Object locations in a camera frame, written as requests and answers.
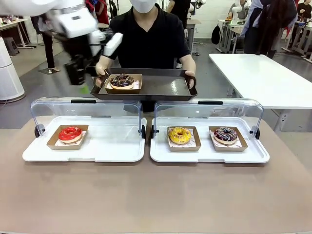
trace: face mask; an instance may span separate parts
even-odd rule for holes
[[[145,14],[151,11],[156,0],[130,0],[130,2],[138,12]]]

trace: donut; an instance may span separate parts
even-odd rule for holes
[[[237,132],[228,127],[217,128],[214,131],[215,139],[225,145],[232,145],[237,140]]]
[[[130,75],[121,74],[112,77],[110,84],[113,89],[132,89],[135,84],[135,79]]]
[[[82,130],[78,127],[68,127],[62,129],[58,134],[58,139],[64,143],[73,143],[78,141],[82,136]]]
[[[191,140],[192,134],[189,129],[175,127],[169,131],[169,139],[179,145],[184,145]]]

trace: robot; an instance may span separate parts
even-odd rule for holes
[[[73,85],[84,83],[86,67],[99,56],[110,56],[122,41],[122,34],[101,32],[97,21],[85,7],[84,0],[0,0],[0,15],[38,16],[46,13],[64,50],[70,55],[65,65]]]
[[[252,0],[247,0],[244,8],[249,8],[252,4]],[[235,0],[235,7],[232,8],[232,13],[233,13],[233,18],[231,21],[231,24],[237,24],[237,22],[239,21],[238,18],[238,12],[241,12],[243,10],[242,6],[240,5],[240,1],[239,0]]]
[[[205,5],[206,2],[206,0],[191,0],[187,18],[190,19],[191,16],[195,15],[196,9],[199,9],[200,7],[202,7],[202,5]]]

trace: yellow glazed donut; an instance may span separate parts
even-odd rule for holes
[[[184,145],[191,140],[191,131],[186,128],[175,127],[169,131],[170,140],[179,145]]]

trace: chocolate donut with sprinkles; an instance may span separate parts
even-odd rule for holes
[[[232,145],[237,141],[237,132],[228,127],[220,127],[214,131],[215,139],[225,145]]]
[[[110,80],[113,89],[132,89],[134,82],[134,78],[127,74],[117,75]]]

